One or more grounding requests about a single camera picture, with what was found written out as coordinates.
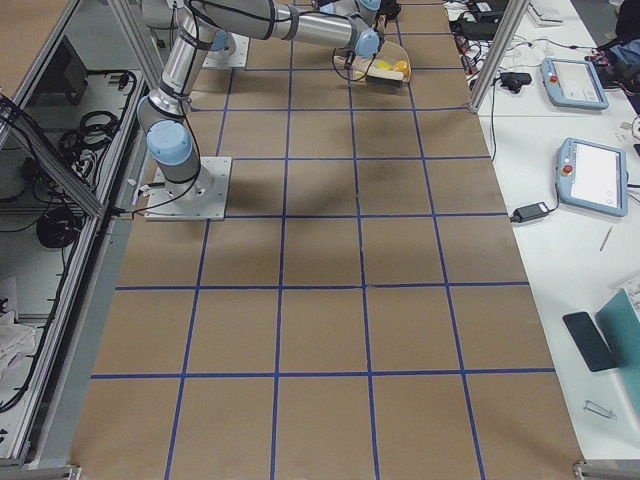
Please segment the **touchscreen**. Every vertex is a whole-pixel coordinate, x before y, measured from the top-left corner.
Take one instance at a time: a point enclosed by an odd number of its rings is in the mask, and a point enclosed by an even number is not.
[[[587,202],[620,208],[618,153],[576,144],[575,179],[571,196]]]

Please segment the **black box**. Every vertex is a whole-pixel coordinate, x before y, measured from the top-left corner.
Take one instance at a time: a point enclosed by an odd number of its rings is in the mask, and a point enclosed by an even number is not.
[[[468,0],[467,7],[469,12],[480,23],[498,23],[505,10],[509,0]]]

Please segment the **metal post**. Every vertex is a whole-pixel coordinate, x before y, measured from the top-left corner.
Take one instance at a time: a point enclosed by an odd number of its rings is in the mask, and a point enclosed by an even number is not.
[[[471,92],[469,109],[473,113],[478,113],[484,97],[491,88],[493,79],[500,67],[500,62],[502,62],[502,58],[507,48],[509,48],[516,30],[520,26],[520,22],[528,5],[529,0],[511,0],[509,2],[507,10],[504,12],[504,16],[498,26],[498,31],[491,44],[487,58],[482,66],[482,70],[480,70],[476,85]]]
[[[139,16],[142,12],[134,12],[128,0],[108,0],[116,20],[133,49],[147,85],[157,85],[164,69],[158,53],[151,47],[148,29],[141,27]]]
[[[630,465],[623,465],[623,468],[604,468],[589,465],[587,463],[576,463],[573,470],[579,480],[640,480],[640,470]]]
[[[3,480],[77,480],[80,478],[78,467],[56,467],[15,469],[2,472]]]

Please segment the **yellow object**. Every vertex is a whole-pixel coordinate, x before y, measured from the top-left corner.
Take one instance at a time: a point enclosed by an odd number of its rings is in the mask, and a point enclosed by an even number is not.
[[[381,70],[391,70],[391,64],[385,62],[384,60],[378,60],[375,64],[374,67],[379,68]]]
[[[391,68],[394,72],[402,72],[405,76],[409,74],[409,63],[405,60],[400,60],[396,62],[395,65]]]

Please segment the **power adapter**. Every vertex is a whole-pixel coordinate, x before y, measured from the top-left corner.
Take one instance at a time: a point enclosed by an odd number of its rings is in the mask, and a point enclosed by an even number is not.
[[[538,218],[543,218],[553,212],[546,203],[532,203],[525,207],[516,208],[511,215],[512,223],[525,223]]]
[[[531,83],[531,75],[528,73],[506,72],[500,74],[500,84],[510,92],[520,93],[523,85]]]

